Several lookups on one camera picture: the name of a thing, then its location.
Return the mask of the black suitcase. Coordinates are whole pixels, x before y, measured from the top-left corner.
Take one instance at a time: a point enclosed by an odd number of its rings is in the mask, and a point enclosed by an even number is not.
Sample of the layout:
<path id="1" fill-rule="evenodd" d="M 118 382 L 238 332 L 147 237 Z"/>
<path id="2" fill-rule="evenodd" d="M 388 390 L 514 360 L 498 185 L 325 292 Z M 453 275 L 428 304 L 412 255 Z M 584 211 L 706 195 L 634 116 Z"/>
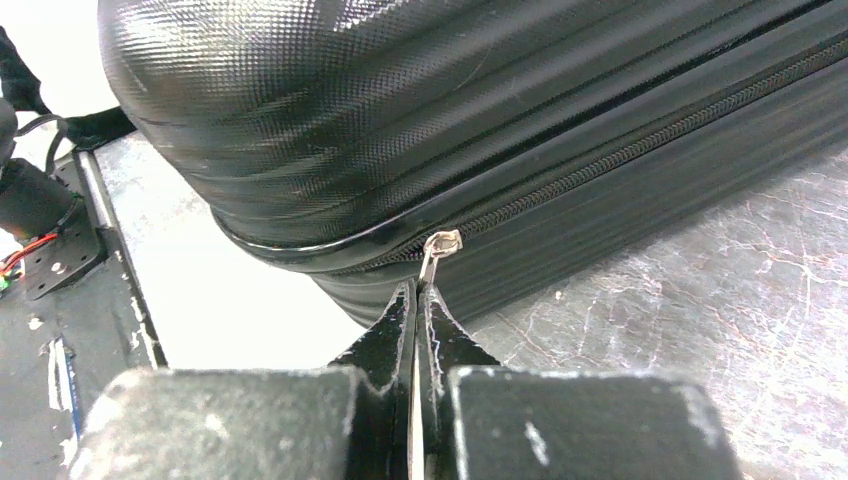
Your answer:
<path id="1" fill-rule="evenodd" d="M 847 135 L 843 1 L 102 1 L 122 110 L 253 257 L 468 320 Z"/>

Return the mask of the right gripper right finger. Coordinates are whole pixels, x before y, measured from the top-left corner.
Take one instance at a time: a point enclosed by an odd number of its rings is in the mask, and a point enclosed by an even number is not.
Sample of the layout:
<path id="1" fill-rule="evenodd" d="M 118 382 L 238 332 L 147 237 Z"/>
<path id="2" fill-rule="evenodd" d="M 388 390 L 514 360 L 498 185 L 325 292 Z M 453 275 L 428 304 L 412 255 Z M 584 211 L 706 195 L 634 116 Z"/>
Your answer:
<path id="1" fill-rule="evenodd" d="M 439 290 L 416 312 L 429 479 L 738 479 L 706 391 L 664 371 L 503 366 Z"/>

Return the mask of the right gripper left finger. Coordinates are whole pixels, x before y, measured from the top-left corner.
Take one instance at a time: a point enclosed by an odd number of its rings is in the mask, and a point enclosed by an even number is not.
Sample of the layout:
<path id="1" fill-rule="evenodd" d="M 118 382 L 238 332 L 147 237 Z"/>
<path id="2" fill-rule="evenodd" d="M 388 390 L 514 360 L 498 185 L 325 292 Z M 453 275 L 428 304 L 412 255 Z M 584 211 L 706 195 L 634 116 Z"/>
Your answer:
<path id="1" fill-rule="evenodd" d="M 416 286 L 324 367 L 136 368 L 92 406 L 71 479 L 406 479 Z"/>

